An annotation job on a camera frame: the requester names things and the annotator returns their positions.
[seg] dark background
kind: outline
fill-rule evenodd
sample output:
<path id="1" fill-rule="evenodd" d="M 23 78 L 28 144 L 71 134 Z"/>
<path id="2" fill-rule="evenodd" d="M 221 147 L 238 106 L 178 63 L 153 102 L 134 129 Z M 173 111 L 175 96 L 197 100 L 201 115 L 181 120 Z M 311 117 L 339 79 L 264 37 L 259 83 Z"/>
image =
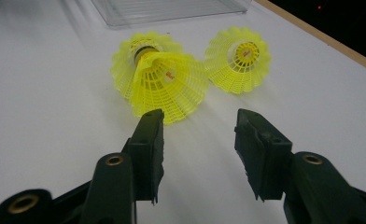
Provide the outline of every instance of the dark background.
<path id="1" fill-rule="evenodd" d="M 366 57 L 366 0 L 270 0 Z"/>

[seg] clear plastic container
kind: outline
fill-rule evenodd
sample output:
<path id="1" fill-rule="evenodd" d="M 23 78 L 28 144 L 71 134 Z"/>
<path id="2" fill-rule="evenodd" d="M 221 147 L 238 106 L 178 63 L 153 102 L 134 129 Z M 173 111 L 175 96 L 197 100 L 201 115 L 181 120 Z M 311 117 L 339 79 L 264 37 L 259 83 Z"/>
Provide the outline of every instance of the clear plastic container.
<path id="1" fill-rule="evenodd" d="M 167 21 L 246 12 L 252 0 L 92 0 L 110 28 L 150 21 Z"/>

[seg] white table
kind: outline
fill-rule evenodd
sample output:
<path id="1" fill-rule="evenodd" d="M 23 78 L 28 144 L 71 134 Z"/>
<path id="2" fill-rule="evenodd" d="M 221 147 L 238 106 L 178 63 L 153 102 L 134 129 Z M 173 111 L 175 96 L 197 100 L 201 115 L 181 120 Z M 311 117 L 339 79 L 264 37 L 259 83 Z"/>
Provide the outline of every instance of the white table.
<path id="1" fill-rule="evenodd" d="M 253 92 L 213 85 L 198 110 L 164 127 L 159 203 L 139 223 L 286 223 L 282 202 L 258 202 L 233 148 L 236 112 L 261 113 L 293 152 L 328 158 L 366 191 L 366 68 L 253 2 L 228 14 L 106 29 L 90 1 L 0 1 L 0 202 L 24 189 L 57 197 L 92 178 L 139 121 L 113 87 L 122 40 L 170 34 L 204 58 L 219 30 L 247 26 L 268 42 L 271 71 Z"/>

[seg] shuttlecock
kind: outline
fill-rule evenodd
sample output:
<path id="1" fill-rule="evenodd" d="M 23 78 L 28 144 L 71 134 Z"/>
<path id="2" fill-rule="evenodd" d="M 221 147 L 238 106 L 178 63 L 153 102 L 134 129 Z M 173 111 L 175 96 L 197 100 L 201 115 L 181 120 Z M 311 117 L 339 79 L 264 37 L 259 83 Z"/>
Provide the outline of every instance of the shuttlecock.
<path id="1" fill-rule="evenodd" d="M 114 86 L 126 99 L 132 94 L 136 66 L 140 58 L 148 52 L 181 53 L 182 47 L 171 36 L 158 35 L 156 32 L 135 34 L 130 40 L 121 42 L 119 52 L 113 55 L 110 73 L 114 78 Z"/>
<path id="2" fill-rule="evenodd" d="M 236 94 L 252 91 L 269 73 L 271 55 L 267 50 L 258 33 L 231 27 L 210 41 L 204 66 L 209 79 L 223 90 Z"/>
<path id="3" fill-rule="evenodd" d="M 137 117 L 161 108 L 164 123 L 170 124 L 184 119 L 198 107 L 208 84 L 204 64 L 192 56 L 148 52 L 136 67 L 129 102 Z"/>

